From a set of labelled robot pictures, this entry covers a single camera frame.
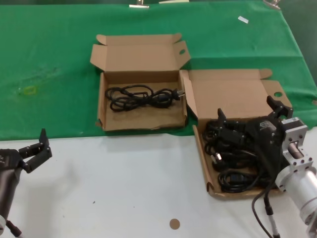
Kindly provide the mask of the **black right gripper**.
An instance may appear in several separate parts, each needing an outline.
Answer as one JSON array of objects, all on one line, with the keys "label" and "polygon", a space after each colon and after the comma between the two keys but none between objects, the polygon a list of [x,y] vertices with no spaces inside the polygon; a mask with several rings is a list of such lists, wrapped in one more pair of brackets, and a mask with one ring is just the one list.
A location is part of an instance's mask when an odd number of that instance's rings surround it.
[{"label": "black right gripper", "polygon": [[281,117],[292,118],[293,108],[273,99],[272,96],[268,96],[266,102],[272,112],[267,117],[254,118],[247,123],[227,120],[221,108],[217,109],[218,136],[228,143],[243,146],[246,143],[246,131],[254,143],[255,153],[267,172],[277,174],[281,171],[283,156],[280,135],[274,124],[281,121]]}]

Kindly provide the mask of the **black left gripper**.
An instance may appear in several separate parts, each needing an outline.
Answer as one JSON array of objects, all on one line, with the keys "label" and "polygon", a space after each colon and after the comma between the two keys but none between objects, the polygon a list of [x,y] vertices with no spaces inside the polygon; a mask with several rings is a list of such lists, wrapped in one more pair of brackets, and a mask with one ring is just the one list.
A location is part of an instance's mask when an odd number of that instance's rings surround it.
[{"label": "black left gripper", "polygon": [[0,215],[2,217],[9,215],[22,169],[29,174],[52,156],[44,128],[41,130],[38,143],[19,150],[0,150]]}]

